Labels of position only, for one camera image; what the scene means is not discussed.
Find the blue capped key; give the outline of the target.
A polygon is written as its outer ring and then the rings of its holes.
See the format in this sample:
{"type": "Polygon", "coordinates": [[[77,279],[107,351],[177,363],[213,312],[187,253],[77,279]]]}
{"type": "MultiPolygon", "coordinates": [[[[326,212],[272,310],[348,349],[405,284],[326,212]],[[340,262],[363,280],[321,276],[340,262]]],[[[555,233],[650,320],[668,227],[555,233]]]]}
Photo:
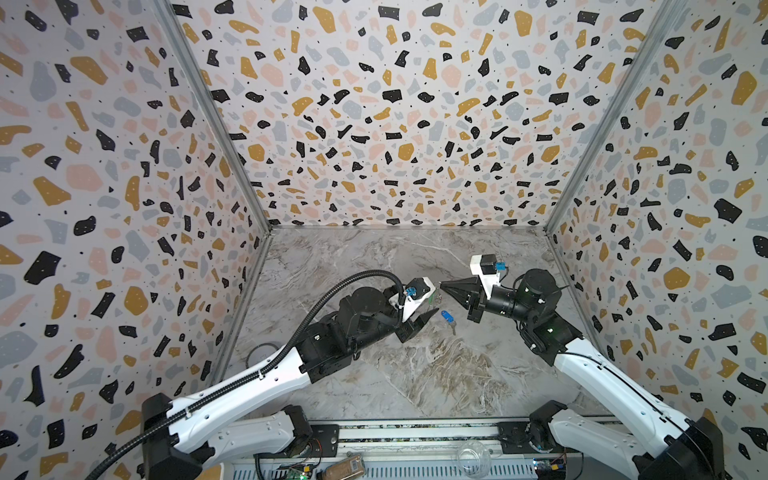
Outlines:
{"type": "Polygon", "coordinates": [[[450,327],[452,335],[456,336],[457,335],[457,329],[456,329],[457,323],[456,323],[455,318],[446,310],[442,310],[441,311],[441,316],[446,321],[447,325],[450,327]]]}

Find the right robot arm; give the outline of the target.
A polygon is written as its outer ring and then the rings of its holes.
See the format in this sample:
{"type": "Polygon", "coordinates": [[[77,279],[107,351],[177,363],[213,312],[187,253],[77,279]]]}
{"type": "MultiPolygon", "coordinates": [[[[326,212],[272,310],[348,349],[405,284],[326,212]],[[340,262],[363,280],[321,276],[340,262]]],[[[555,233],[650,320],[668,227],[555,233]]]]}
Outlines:
{"type": "Polygon", "coordinates": [[[578,383],[626,427],[619,432],[550,401],[529,417],[532,447],[578,450],[629,479],[723,479],[722,432],[665,404],[607,360],[556,310],[561,289],[546,270],[531,269],[506,287],[495,266],[441,289],[478,322],[486,313],[511,319],[526,346],[578,383]]]}

